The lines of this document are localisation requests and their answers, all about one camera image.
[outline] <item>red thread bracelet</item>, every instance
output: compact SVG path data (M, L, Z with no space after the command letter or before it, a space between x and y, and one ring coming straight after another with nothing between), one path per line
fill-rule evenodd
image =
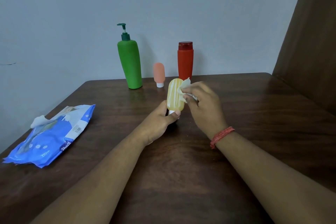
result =
M211 143L210 143L210 147L211 147L212 149L214 149L214 148L215 148L215 143L217 143L219 140L221 140L223 137L225 137L227 134L233 132L234 130L235 130L234 128L232 128L232 127L228 127L228 128L226 128L226 129L222 130L221 132L217 133L217 134L213 137L213 139L212 139L212 141L211 141Z

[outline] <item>green pump bottle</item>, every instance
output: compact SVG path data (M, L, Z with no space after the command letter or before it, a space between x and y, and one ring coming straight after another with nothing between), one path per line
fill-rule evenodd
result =
M121 41L118 42L117 46L127 85L130 89L138 89L142 86L138 44L136 41L131 40L129 34L126 32L125 23L119 23L117 26L123 26L124 30L124 33L121 35Z

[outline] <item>red bottle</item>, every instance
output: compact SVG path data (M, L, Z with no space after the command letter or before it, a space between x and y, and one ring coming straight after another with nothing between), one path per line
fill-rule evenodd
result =
M194 50L192 42L179 42L177 51L178 77L191 79L193 74Z

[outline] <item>forearm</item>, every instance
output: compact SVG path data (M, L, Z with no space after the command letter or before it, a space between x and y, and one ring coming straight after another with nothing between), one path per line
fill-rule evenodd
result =
M143 148L131 133L33 223L109 223Z
M333 223L336 194L238 133L216 144L277 224Z

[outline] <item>bottle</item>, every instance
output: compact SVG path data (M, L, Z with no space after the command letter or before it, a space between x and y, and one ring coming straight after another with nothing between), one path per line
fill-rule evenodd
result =
M154 73L154 81L156 82L156 86L158 88L162 88L164 86L165 77L165 67L162 63L155 63L153 65L153 73Z
M179 42L177 51L178 77L182 80L193 74L194 50L192 42Z
M177 92L178 88L182 85L182 82L182 79L176 78L169 83L167 94L168 115L177 110L182 111L184 108L184 101L180 100L180 95Z
M131 40L126 32L126 24L119 23L117 26L123 26L124 33L121 35L121 41L118 42L118 52L123 67L127 85L130 89L137 89L142 86L141 64L139 48L136 41Z

